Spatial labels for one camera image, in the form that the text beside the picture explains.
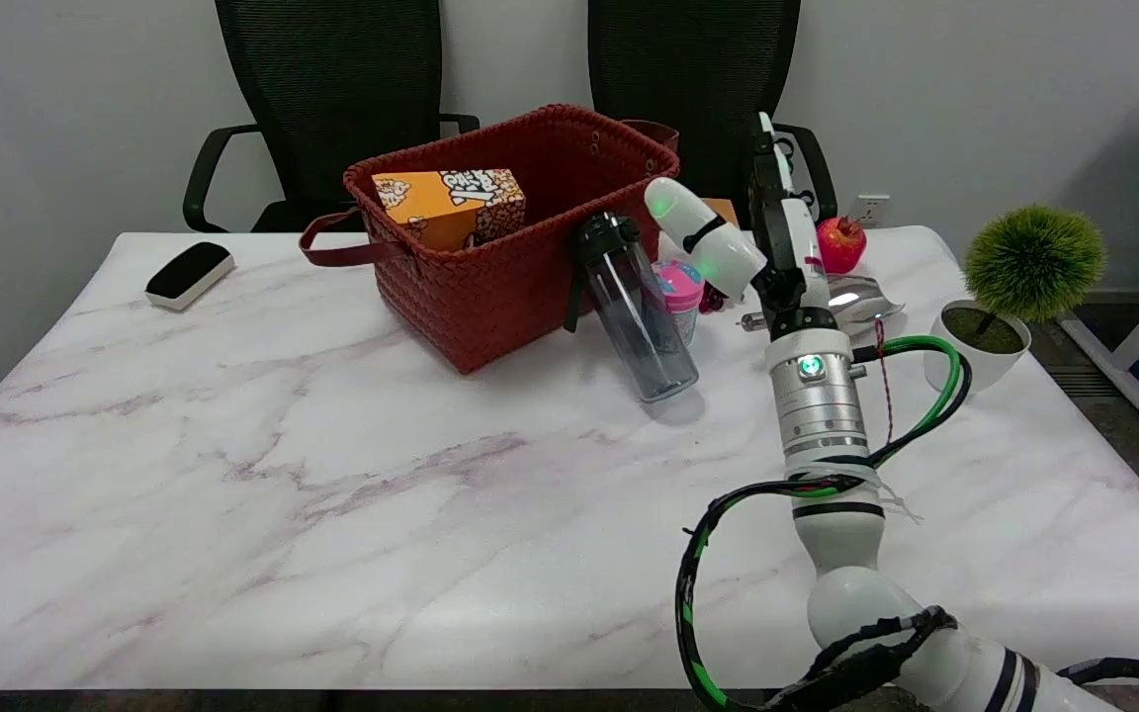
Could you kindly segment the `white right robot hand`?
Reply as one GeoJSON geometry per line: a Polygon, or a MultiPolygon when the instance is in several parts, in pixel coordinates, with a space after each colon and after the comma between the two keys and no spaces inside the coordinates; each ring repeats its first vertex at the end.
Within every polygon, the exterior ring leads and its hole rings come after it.
{"type": "Polygon", "coordinates": [[[814,218],[794,191],[790,163],[778,141],[771,117],[757,113],[747,132],[749,234],[672,177],[656,177],[645,191],[648,213],[679,242],[705,283],[732,301],[755,292],[773,341],[836,328],[814,218]]]}

